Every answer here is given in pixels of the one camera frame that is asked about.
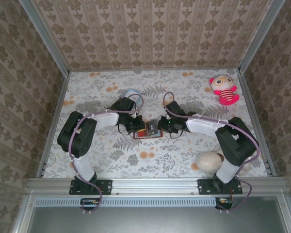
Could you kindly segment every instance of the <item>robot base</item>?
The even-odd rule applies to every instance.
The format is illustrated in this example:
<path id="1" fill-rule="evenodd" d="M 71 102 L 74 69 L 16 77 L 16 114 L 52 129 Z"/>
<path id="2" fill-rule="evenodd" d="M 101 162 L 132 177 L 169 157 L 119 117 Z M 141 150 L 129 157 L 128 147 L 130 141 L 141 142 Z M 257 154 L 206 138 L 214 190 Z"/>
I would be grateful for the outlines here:
<path id="1" fill-rule="evenodd" d="M 70 195 L 99 195 L 99 192 L 91 185 L 84 183 L 76 176 L 75 180 L 70 184 Z M 112 180 L 97 180 L 96 173 L 94 177 L 89 181 L 95 184 L 102 192 L 103 195 L 111 195 Z"/>
<path id="2" fill-rule="evenodd" d="M 227 194 L 243 194 L 241 182 L 233 179 L 224 185 L 224 188 L 220 192 L 213 184 L 213 179 L 200 179 L 197 180 L 198 192 L 200 195 L 222 195 Z"/>

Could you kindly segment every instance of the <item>doll face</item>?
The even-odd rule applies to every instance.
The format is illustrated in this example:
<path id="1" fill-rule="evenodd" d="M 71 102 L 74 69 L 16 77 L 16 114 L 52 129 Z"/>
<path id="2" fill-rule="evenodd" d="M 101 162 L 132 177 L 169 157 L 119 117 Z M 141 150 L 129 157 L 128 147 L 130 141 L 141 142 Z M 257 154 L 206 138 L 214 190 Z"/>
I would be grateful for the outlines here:
<path id="1" fill-rule="evenodd" d="M 213 90 L 225 90 L 230 89 L 233 86 L 233 79 L 227 76 L 219 76 L 215 78 L 212 83 L 211 87 Z"/>

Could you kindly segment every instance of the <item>table surface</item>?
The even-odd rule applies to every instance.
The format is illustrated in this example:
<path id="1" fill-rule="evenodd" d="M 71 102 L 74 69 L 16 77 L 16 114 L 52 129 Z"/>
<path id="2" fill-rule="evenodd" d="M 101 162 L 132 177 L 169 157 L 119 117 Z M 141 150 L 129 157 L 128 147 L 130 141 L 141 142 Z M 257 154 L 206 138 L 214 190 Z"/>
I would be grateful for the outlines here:
<path id="1" fill-rule="evenodd" d="M 219 75 L 234 79 L 236 93 L 240 95 L 236 104 L 222 106 L 218 96 L 214 95 L 209 79 Z M 75 175 L 68 154 L 57 144 L 58 134 L 70 113 L 102 111 L 130 88 L 140 91 L 145 99 L 140 112 L 145 121 L 166 115 L 162 98 L 166 91 L 171 91 L 185 112 L 194 111 L 217 119 L 237 116 L 253 133 L 237 73 L 233 69 L 71 73 L 45 178 L 73 178 Z M 164 133 L 162 138 L 135 140 L 132 134 L 121 135 L 117 127 L 110 126 L 95 131 L 87 155 L 100 178 L 205 177 L 206 174 L 197 167 L 196 160 L 200 153 L 217 151 L 219 148 L 216 138 L 201 133 L 184 132 L 177 139 Z M 251 170 L 246 176 L 267 176 L 262 157 L 250 166 Z"/>

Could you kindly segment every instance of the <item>aluminum frame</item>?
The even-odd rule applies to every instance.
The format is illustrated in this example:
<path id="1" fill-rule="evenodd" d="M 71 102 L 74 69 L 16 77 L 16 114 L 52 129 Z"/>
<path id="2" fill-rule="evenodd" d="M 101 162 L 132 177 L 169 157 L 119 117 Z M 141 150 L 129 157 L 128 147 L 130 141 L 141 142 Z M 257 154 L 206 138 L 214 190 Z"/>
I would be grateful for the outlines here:
<path id="1" fill-rule="evenodd" d="M 147 70 L 221 70 L 221 69 L 238 69 L 237 67 L 144 67 L 144 68 L 118 68 L 118 69 L 81 69 L 70 70 L 70 72 L 106 72 L 106 71 L 147 71 Z"/>
<path id="2" fill-rule="evenodd" d="M 200 178 L 116 178 L 110 196 L 113 198 L 151 198 L 151 197 L 226 197 L 228 195 L 199 195 L 197 180 Z M 277 197 L 288 232 L 291 233 L 291 206 L 288 205 L 283 177 L 244 177 L 251 183 L 253 197 Z M 97 195 L 69 195 L 71 178 L 33 178 L 29 179 L 28 189 L 22 203 L 13 233 L 25 233 L 32 218 L 35 200 L 39 197 L 68 199 L 71 197 L 98 198 Z M 246 196 L 249 187 L 242 186 Z"/>
<path id="3" fill-rule="evenodd" d="M 274 0 L 271 2 L 270 6 L 268 7 L 264 18 L 262 19 L 254 37 L 252 38 L 248 49 L 246 50 L 243 58 L 239 64 L 239 70 L 241 72 L 245 72 L 248 68 L 252 58 L 258 51 L 263 39 L 265 38 L 269 28 L 273 24 L 278 12 L 280 11 L 282 5 L 285 3 L 285 0 Z"/>
<path id="4" fill-rule="evenodd" d="M 260 122 L 259 122 L 259 118 L 258 118 L 256 109 L 254 107 L 254 103 L 253 103 L 253 100 L 252 100 L 252 97 L 251 97 L 251 94 L 249 91 L 249 87 L 248 87 L 245 75 L 243 72 L 240 73 L 239 71 L 237 71 L 237 76 L 239 79 L 240 86 L 242 88 L 242 93 L 243 93 L 243 97 L 244 97 L 244 100 L 245 100 L 246 105 L 247 105 L 248 113 L 249 113 L 250 119 L 252 121 L 252 126 L 253 126 L 254 132 L 256 134 L 257 141 L 259 143 L 262 157 L 264 157 L 264 159 L 266 160 L 266 164 L 264 163 L 265 167 L 269 168 L 270 174 L 272 176 L 276 176 L 277 173 L 275 171 L 275 166 L 273 164 L 271 154 L 270 154 L 268 147 L 267 147 L 267 144 L 266 144 L 266 140 L 265 140 L 265 137 L 264 137 L 264 134 L 262 131 L 262 127 L 261 127 Z"/>
<path id="5" fill-rule="evenodd" d="M 66 92 L 68 89 L 69 80 L 70 80 L 70 77 L 66 76 L 64 79 L 63 86 L 62 86 L 62 89 L 60 91 L 59 97 L 58 97 L 54 116 L 53 116 L 52 123 L 51 123 L 50 128 L 49 128 L 48 137 L 47 137 L 47 140 L 45 142 L 45 146 L 44 146 L 44 149 L 42 152 L 39 168 L 38 168 L 38 171 L 36 174 L 37 178 L 40 178 L 41 176 L 43 176 L 42 172 L 43 172 L 44 166 L 46 165 L 46 162 L 49 158 L 49 153 L 50 153 L 50 150 L 52 148 L 52 143 L 53 143 L 53 139 L 54 139 L 54 136 L 56 133 L 56 128 L 57 128 L 57 123 L 59 120 L 60 112 L 62 110 L 63 102 L 65 100 L 65 95 L 66 95 Z"/>
<path id="6" fill-rule="evenodd" d="M 47 46 L 48 51 L 52 55 L 54 61 L 56 62 L 58 68 L 64 77 L 69 74 L 69 65 L 62 56 L 62 53 L 58 49 L 56 42 L 53 41 L 49 30 L 45 26 L 43 20 L 41 19 L 39 12 L 34 6 L 33 1 L 31 0 L 19 0 L 27 15 L 29 16 L 31 22 L 33 23 L 35 29 L 38 31 L 41 36 L 44 44 Z"/>

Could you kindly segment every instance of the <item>robotic arm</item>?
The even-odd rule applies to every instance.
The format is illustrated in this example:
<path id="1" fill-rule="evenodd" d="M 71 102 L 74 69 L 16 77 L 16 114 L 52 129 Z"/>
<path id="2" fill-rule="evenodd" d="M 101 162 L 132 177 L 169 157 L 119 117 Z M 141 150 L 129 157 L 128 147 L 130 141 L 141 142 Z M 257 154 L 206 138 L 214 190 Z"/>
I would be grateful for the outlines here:
<path id="1" fill-rule="evenodd" d="M 73 163 L 79 175 L 86 181 L 94 182 L 96 173 L 91 166 L 89 156 L 85 154 L 89 151 L 93 141 L 95 130 L 107 126 L 124 125 L 127 132 L 136 132 L 145 128 L 142 121 L 142 116 L 136 118 L 123 111 L 131 111 L 136 103 L 129 98 L 120 98 L 111 107 L 104 112 L 93 114 L 91 117 L 84 120 L 78 129 L 72 141 L 71 152 L 74 155 Z M 57 143 L 62 147 L 63 151 L 68 152 L 68 146 L 77 123 L 83 118 L 83 114 L 72 112 L 61 130 Z"/>
<path id="2" fill-rule="evenodd" d="M 241 132 L 219 123 L 219 121 L 215 123 L 200 119 L 200 116 L 195 112 L 186 114 L 176 101 L 172 101 L 165 108 L 176 115 L 186 116 L 186 118 L 174 116 L 167 111 L 168 117 L 161 117 L 158 123 L 159 129 L 168 133 L 178 133 L 181 130 L 217 137 L 226 159 L 217 173 L 214 174 L 213 185 L 219 193 L 222 193 L 228 187 L 229 182 L 237 175 L 236 173 L 243 162 L 256 151 L 253 142 Z M 254 138 L 240 118 L 234 117 L 231 120 L 220 121 L 236 126 Z"/>

